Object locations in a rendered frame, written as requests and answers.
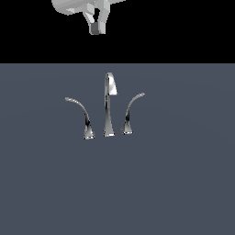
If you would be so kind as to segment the tall chrome faucet spout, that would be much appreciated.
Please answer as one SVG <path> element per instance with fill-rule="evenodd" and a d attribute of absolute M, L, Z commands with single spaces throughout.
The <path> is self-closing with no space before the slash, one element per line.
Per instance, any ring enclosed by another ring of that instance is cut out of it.
<path fill-rule="evenodd" d="M 107 73 L 105 77 L 105 109 L 106 109 L 106 121 L 104 126 L 103 135 L 105 137 L 112 137 L 115 132 L 112 128 L 111 114 L 110 114 L 110 96 L 117 95 L 118 90 L 113 73 Z"/>

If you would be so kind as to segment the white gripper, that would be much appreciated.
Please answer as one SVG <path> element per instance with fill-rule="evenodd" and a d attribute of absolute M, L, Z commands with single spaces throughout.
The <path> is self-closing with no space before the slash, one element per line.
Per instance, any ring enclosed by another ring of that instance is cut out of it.
<path fill-rule="evenodd" d="M 101 4 L 102 0 L 51 0 L 55 10 L 64 15 L 84 13 L 84 17 L 89 26 L 91 35 L 106 33 L 106 22 L 110 13 L 109 9 L 101 9 L 98 23 L 94 19 L 95 9 Z"/>

